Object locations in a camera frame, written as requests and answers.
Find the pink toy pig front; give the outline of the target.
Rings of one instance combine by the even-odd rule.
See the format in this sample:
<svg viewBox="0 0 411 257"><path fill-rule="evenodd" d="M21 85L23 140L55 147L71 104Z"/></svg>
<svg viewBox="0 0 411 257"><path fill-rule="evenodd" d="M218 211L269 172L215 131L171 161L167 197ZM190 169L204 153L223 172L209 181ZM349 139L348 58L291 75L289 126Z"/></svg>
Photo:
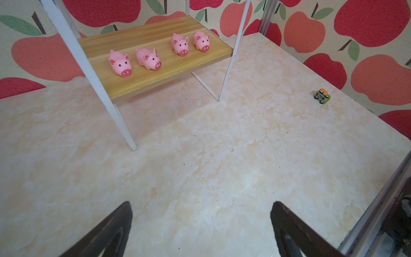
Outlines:
<svg viewBox="0 0 411 257"><path fill-rule="evenodd" d="M195 31L193 35L193 44L197 50L207 52L210 49L210 35L205 35L202 31Z"/></svg>

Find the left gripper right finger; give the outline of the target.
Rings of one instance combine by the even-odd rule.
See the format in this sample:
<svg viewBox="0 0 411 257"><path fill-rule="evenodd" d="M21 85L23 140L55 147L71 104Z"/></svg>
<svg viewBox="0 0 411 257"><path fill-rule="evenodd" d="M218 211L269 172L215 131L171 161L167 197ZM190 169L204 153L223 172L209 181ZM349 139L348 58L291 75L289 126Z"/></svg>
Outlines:
<svg viewBox="0 0 411 257"><path fill-rule="evenodd" d="M343 256L282 202L274 202L270 218L282 257Z"/></svg>

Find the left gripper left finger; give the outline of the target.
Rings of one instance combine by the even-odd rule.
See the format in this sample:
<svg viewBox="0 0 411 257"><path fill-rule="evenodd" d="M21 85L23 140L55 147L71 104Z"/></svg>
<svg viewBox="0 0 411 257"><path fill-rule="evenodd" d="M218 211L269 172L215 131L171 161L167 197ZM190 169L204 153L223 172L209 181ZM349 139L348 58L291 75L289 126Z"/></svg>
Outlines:
<svg viewBox="0 0 411 257"><path fill-rule="evenodd" d="M62 257L122 257L124 255L133 212L129 201L123 202Z"/></svg>

